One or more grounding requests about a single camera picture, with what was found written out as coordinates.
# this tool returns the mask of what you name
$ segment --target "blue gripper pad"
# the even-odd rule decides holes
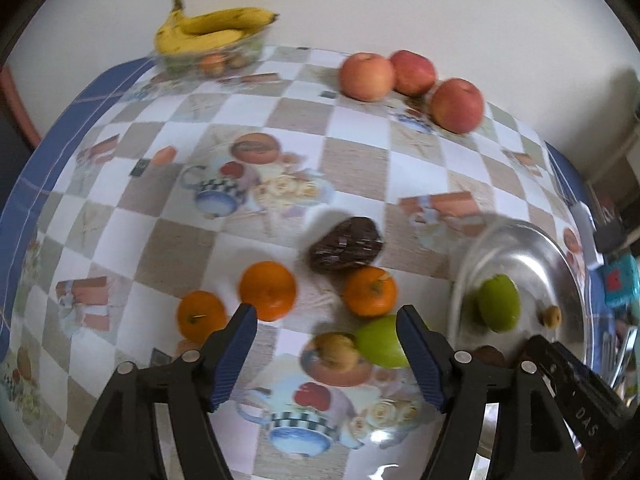
[[[215,410],[220,404],[231,396],[238,375],[244,365],[249,349],[254,342],[258,329],[258,319],[255,309],[251,305],[242,304],[229,321],[224,330],[214,332],[210,336],[219,336],[219,339],[211,341],[220,352],[220,357],[213,370],[213,391],[209,397],[212,408]]]
[[[429,352],[420,334],[420,329],[416,326],[415,317],[417,317],[417,322],[424,326],[422,318],[413,307],[404,306],[398,311],[396,316],[398,339],[406,358],[409,360],[424,400],[444,413],[447,399],[442,393],[442,373]]]

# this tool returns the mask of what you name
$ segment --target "tangerine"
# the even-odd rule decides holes
[[[277,262],[259,262],[245,270],[238,294],[243,303],[255,307],[261,321],[286,316],[296,301],[296,279]]]
[[[212,332],[225,327],[225,307],[215,294],[196,290],[180,300],[175,319],[183,337],[202,345]]]
[[[384,316],[396,305],[396,280],[385,269],[362,267],[351,273],[344,287],[344,304],[356,316]]]

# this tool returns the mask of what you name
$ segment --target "dates in plastic wrap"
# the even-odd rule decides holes
[[[382,237],[373,221],[354,216],[309,248],[309,265],[316,272],[367,266],[373,263],[382,246]]]

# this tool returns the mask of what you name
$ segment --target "white plastic object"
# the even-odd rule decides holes
[[[584,264],[589,270],[595,270],[604,264],[602,254],[596,249],[596,242],[593,240],[593,233],[596,231],[596,224],[591,216],[591,211],[584,202],[576,202],[569,206],[575,225],[578,227],[582,252],[584,253]]]

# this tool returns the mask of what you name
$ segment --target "green fruit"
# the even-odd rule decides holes
[[[480,316],[494,332],[513,330],[520,319],[520,295],[506,274],[486,280],[476,296]]]
[[[409,365],[396,333],[396,316],[381,317],[363,326],[356,332],[356,346],[366,360],[383,368]]]

